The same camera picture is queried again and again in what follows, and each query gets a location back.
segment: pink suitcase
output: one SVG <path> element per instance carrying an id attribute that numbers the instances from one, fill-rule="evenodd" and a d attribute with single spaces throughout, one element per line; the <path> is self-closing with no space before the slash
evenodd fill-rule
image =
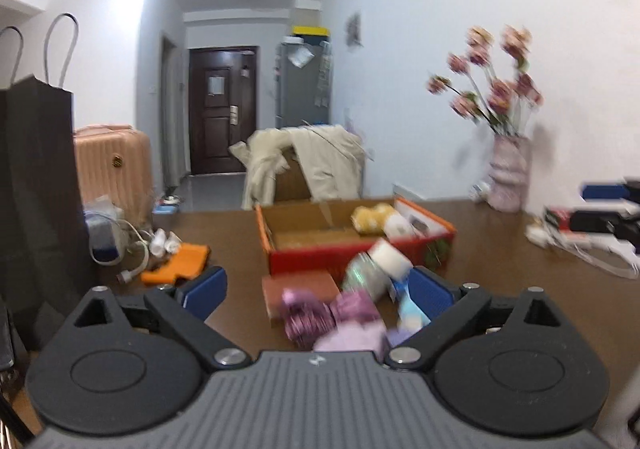
<path id="1" fill-rule="evenodd" d="M 149 137 L 130 125 L 89 125 L 74 133 L 83 203 L 105 194 L 125 219 L 150 221 L 154 203 Z"/>

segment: suitcase handle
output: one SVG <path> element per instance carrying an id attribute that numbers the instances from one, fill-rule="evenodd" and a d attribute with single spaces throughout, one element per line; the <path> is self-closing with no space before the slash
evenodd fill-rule
<path id="1" fill-rule="evenodd" d="M 14 30 L 15 32 L 18 32 L 18 36 L 20 37 L 20 46 L 18 47 L 18 57 L 15 60 L 14 72 L 11 75 L 11 80 L 9 81 L 9 85 L 13 86 L 15 81 L 15 75 L 18 73 L 18 66 L 20 65 L 20 59 L 22 59 L 22 49 L 24 48 L 24 36 L 22 35 L 22 32 L 15 26 L 7 26 L 5 28 L 2 28 L 2 30 L 0 30 L 0 36 L 7 30 Z"/>
<path id="2" fill-rule="evenodd" d="M 58 84 L 59 88 L 62 88 L 62 86 L 65 83 L 66 70 L 69 67 L 69 63 L 71 62 L 71 56 L 74 54 L 74 50 L 76 49 L 76 44 L 78 44 L 78 34 L 80 33 L 80 25 L 78 24 L 78 19 L 76 19 L 75 16 L 67 12 L 60 14 L 53 20 L 53 23 L 51 23 L 51 26 L 47 31 L 47 36 L 44 39 L 44 78 L 47 81 L 47 84 L 51 85 L 51 82 L 49 82 L 49 40 L 51 39 L 51 34 L 53 33 L 53 29 L 56 27 L 58 22 L 64 17 L 68 17 L 69 19 L 71 19 L 71 21 L 74 22 L 74 37 L 71 40 L 71 46 L 69 47 L 69 52 L 66 54 L 65 63 L 62 66 L 62 72 L 60 73 L 60 83 Z"/>
<path id="3" fill-rule="evenodd" d="M 74 131 L 74 137 L 80 136 L 93 136 L 96 134 L 106 134 L 113 131 L 130 131 L 133 129 L 132 125 L 118 125 L 118 124 L 94 124 L 80 127 Z"/>

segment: door handle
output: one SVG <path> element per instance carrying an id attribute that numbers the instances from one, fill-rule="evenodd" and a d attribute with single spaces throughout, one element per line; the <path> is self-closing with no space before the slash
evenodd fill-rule
<path id="1" fill-rule="evenodd" d="M 229 120 L 231 125 L 238 125 L 238 106 L 229 106 Z"/>

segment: yellow plush toy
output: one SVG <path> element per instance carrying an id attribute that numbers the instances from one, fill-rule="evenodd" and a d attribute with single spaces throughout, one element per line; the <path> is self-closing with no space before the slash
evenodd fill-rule
<path id="1" fill-rule="evenodd" d="M 361 235 L 382 235 L 386 220 L 393 214 L 398 214 L 398 211 L 389 204 L 378 204 L 373 208 L 358 207 L 351 215 L 351 222 Z"/>

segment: open box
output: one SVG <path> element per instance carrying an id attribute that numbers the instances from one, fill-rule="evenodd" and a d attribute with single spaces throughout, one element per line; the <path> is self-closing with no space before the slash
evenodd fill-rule
<path id="1" fill-rule="evenodd" d="M 272 276 L 328 270 L 341 283 L 351 259 L 368 251 L 381 236 L 361 236 L 353 228 L 356 207 L 393 205 L 402 216 L 428 229 L 423 235 L 394 239 L 392 245 L 414 265 L 435 270 L 447 260 L 456 230 L 449 222 L 404 198 L 296 202 L 255 209 L 260 241 Z"/>

